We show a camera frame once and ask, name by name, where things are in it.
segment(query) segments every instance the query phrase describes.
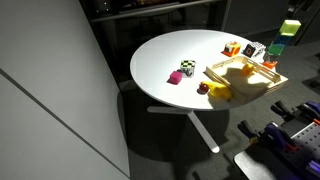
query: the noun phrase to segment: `checkered cube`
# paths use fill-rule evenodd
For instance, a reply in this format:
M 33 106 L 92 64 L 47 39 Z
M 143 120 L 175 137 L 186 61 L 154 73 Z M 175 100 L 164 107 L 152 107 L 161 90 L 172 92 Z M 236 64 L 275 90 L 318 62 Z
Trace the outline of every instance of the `checkered cube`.
M 196 62 L 194 60 L 181 61 L 180 70 L 183 77 L 193 77 Z
M 256 57 L 261 54 L 266 49 L 266 46 L 259 43 L 253 42 L 247 45 L 247 47 L 243 50 L 242 54 L 251 57 Z

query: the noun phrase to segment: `yellow cube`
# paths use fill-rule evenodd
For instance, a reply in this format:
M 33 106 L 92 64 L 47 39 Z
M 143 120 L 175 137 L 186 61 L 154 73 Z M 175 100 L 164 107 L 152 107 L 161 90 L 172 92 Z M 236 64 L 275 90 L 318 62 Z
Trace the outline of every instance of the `yellow cube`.
M 299 30 L 301 23 L 298 20 L 285 20 L 280 28 L 282 36 L 294 36 Z

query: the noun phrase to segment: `green cube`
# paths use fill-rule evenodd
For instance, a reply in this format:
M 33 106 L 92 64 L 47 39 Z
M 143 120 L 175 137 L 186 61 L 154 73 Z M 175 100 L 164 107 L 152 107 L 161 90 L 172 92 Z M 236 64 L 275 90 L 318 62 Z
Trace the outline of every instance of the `green cube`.
M 285 45 L 282 44 L 271 44 L 268 48 L 268 53 L 271 55 L 280 56 Z
M 285 20 L 280 28 L 282 36 L 294 36 L 299 30 L 301 24 L 298 20 Z

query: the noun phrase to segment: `toy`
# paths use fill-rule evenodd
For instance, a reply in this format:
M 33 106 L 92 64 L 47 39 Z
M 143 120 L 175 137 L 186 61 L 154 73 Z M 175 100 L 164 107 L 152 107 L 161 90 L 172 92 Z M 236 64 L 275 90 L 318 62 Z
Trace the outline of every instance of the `toy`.
M 233 57 L 239 53 L 240 48 L 241 44 L 235 41 L 231 41 L 225 45 L 224 51 L 222 51 L 222 53 L 226 56 Z
M 254 72 L 250 76 L 241 74 L 241 70 L 246 64 L 254 66 Z M 204 73 L 211 80 L 226 85 L 232 92 L 232 100 L 240 103 L 247 103 L 273 92 L 288 81 L 288 78 L 246 56 L 235 56 L 229 60 L 207 66 Z
M 257 57 L 259 54 L 261 54 L 266 49 L 266 46 L 259 43 L 259 42 L 253 42 L 247 45 L 247 47 L 243 50 L 242 54 L 248 56 L 248 57 Z
M 173 71 L 170 74 L 169 82 L 172 83 L 172 84 L 179 84 L 181 79 L 182 79 L 182 73 L 178 72 L 178 71 Z
M 224 84 L 214 81 L 203 81 L 201 84 L 207 84 L 209 86 L 209 97 L 222 97 L 228 101 L 232 98 L 230 89 Z
M 180 70 L 182 72 L 182 77 L 193 77 L 195 65 L 196 62 L 194 60 L 181 61 Z
M 209 86 L 207 84 L 200 83 L 199 90 L 203 93 L 207 93 L 209 91 Z
M 277 59 L 283 52 L 284 48 L 290 41 L 291 37 L 295 36 L 299 30 L 301 23 L 297 20 L 285 20 L 263 56 L 264 66 L 273 69 L 277 65 Z
M 247 63 L 246 65 L 243 66 L 241 69 L 241 73 L 244 76 L 250 76 L 254 71 L 254 66 L 252 64 Z

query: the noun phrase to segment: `white wall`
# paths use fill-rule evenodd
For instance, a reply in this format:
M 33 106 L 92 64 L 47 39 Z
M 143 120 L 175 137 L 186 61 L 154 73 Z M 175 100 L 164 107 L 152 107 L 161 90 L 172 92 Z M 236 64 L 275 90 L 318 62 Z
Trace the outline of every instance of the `white wall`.
M 1 0 L 0 68 L 129 176 L 119 89 L 77 0 Z
M 1 180 L 128 180 L 0 75 Z

